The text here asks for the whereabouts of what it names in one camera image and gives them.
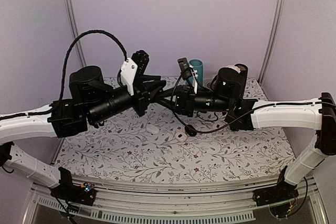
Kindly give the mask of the white earbud charging case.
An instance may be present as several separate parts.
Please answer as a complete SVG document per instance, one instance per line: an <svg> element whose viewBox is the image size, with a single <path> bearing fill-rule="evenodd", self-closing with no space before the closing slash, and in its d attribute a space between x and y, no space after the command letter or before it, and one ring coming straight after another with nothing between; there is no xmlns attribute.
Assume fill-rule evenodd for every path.
<svg viewBox="0 0 336 224"><path fill-rule="evenodd" d="M152 125L152 124L148 124L146 126L146 130L153 135L157 135L160 132L160 129L158 127L156 127L155 125Z"/></svg>

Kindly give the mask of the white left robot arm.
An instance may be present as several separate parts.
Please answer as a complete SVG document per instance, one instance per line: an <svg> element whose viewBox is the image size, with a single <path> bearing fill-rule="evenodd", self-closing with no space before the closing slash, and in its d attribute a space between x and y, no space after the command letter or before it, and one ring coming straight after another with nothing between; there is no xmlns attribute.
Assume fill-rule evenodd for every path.
<svg viewBox="0 0 336 224"><path fill-rule="evenodd" d="M99 128L105 120L129 108L138 116L166 85L160 76L148 76L132 64L124 73L131 81L125 87L113 88L103 80L98 66L84 67L70 75L71 99L60 99L51 105L29 112L1 116L1 166L13 167L48 188L73 200L78 188L71 173L55 168L28 155L14 145L16 140L35 137L70 137L85 132L91 125Z"/></svg>

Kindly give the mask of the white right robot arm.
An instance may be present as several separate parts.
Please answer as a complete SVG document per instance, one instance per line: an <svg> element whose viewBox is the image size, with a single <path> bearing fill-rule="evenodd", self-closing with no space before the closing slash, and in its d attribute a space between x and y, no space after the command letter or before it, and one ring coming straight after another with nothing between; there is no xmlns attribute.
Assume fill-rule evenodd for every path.
<svg viewBox="0 0 336 224"><path fill-rule="evenodd" d="M280 173L271 190L276 201L284 200L308 173L328 156L335 155L335 103L329 93L304 101L270 102L244 99L247 68L221 68L213 90L176 84L154 100L175 114L192 116L194 111L225 112L225 122L236 130L265 127L298 127L316 131L310 144Z"/></svg>

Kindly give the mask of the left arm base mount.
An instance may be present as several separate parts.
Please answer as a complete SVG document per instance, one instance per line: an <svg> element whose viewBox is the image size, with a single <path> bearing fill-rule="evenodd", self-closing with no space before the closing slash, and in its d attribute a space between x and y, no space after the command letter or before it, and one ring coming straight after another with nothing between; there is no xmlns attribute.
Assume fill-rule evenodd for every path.
<svg viewBox="0 0 336 224"><path fill-rule="evenodd" d="M97 194L95 185L88 182L75 185L72 182L70 171L62 167L59 167L58 170L60 171L59 185L50 189L51 196L66 202L93 206Z"/></svg>

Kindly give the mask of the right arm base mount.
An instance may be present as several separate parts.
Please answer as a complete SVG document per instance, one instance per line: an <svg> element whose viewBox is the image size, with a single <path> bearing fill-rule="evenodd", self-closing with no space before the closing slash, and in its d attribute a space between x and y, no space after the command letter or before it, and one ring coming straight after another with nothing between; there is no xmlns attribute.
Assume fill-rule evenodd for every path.
<svg viewBox="0 0 336 224"><path fill-rule="evenodd" d="M285 172L288 166L285 166L278 177L277 183L274 186L256 189L253 191L253 201L257 206L274 204L284 200L297 197L297 184L292 185L285 181Z"/></svg>

